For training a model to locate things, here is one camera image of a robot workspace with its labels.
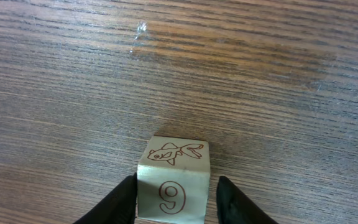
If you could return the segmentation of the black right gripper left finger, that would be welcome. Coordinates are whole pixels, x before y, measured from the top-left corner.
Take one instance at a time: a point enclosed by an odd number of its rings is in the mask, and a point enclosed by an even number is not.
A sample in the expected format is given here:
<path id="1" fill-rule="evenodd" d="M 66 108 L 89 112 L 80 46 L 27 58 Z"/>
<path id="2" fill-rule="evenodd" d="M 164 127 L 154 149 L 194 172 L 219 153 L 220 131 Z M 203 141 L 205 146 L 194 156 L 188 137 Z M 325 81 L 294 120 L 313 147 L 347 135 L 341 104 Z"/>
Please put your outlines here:
<path id="1" fill-rule="evenodd" d="M 127 176 L 74 224 L 134 224 L 137 174 Z"/>

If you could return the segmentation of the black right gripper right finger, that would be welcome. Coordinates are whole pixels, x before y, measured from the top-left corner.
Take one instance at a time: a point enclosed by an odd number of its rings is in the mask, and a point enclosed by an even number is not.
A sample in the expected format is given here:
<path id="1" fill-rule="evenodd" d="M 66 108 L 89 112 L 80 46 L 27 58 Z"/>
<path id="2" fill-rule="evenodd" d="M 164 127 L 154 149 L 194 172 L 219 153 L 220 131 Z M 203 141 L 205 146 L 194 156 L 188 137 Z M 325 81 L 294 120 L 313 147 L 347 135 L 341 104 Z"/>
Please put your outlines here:
<path id="1" fill-rule="evenodd" d="M 216 205 L 219 224 L 278 224 L 226 176 L 219 177 Z"/>

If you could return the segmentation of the wooden fish nine block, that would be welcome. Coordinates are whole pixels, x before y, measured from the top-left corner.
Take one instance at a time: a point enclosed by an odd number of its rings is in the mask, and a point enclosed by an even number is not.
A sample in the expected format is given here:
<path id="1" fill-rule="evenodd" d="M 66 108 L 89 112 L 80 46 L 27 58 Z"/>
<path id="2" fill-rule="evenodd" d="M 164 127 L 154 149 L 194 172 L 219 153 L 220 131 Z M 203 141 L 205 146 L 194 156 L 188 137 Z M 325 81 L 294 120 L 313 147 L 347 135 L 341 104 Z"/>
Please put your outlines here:
<path id="1" fill-rule="evenodd" d="M 208 142 L 152 137 L 137 166 L 139 218 L 203 224 L 210 176 Z"/>

